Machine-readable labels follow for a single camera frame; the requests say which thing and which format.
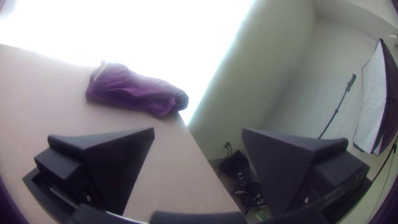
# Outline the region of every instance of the power cord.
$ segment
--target power cord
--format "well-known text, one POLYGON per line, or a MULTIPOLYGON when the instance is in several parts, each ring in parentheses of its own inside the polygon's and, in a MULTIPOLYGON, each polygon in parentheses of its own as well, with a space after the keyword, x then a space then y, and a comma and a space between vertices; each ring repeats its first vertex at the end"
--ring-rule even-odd
POLYGON ((227 152, 228 152, 228 156, 227 156, 227 158, 229 158, 229 148, 228 148, 228 145, 227 145, 227 144, 225 144, 225 145, 224 145, 224 147, 227 149, 227 152))

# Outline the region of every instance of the beige table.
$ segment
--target beige table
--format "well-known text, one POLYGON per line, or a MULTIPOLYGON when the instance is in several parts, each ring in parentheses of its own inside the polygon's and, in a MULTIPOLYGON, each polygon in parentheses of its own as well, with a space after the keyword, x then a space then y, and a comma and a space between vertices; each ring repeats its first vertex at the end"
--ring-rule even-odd
POLYGON ((145 113, 86 102, 93 70, 0 45, 0 173, 30 223, 54 223, 22 181, 35 167, 33 157, 48 147, 49 134, 73 136, 141 127, 154 127, 155 141, 124 216, 148 221, 155 210, 239 211, 179 115, 161 121, 145 113))

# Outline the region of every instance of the softbox light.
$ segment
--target softbox light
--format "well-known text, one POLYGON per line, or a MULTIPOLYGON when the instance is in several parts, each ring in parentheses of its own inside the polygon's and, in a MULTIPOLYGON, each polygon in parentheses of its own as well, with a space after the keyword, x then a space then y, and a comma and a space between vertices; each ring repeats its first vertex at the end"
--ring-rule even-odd
POLYGON ((354 147, 379 155, 398 132, 398 68, 382 39, 362 68, 362 94, 354 147))

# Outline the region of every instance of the purple cloth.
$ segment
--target purple cloth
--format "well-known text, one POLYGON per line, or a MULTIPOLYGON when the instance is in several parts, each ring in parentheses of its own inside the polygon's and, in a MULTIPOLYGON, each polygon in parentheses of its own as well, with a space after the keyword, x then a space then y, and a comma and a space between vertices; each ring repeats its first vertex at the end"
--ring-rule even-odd
POLYGON ((162 118, 187 108, 189 98, 170 83, 130 71, 125 65, 101 62, 86 90, 90 101, 144 111, 162 118))

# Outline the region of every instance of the white wall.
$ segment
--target white wall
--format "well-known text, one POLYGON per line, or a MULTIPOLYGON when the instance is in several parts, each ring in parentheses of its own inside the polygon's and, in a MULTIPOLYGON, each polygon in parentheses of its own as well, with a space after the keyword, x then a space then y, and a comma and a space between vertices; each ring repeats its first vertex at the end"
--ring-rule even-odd
POLYGON ((398 29, 398 14, 391 0, 346 0, 379 16, 398 29))
POLYGON ((311 0, 258 0, 219 66, 190 124, 208 159, 243 146, 243 127, 259 127, 291 78, 315 24, 311 0))
MULTIPOLYGON (((391 0, 314 0, 318 16, 340 22, 394 48, 398 35, 398 15, 391 0)), ((391 51, 398 58, 398 51, 391 51)))
MULTIPOLYGON (((362 153, 352 148, 352 137, 362 107, 361 68, 372 56, 375 46, 374 39, 352 28, 330 20, 319 20, 305 59, 269 116, 264 129, 318 137, 333 115, 351 74, 355 73, 357 80, 323 138, 348 138, 348 151, 371 167, 368 178, 372 179, 388 152, 385 151, 378 157, 362 153)), ((342 223, 367 222, 386 181, 390 161, 363 200, 342 223)), ((383 202, 397 172, 398 164, 395 160, 377 208, 383 202)))

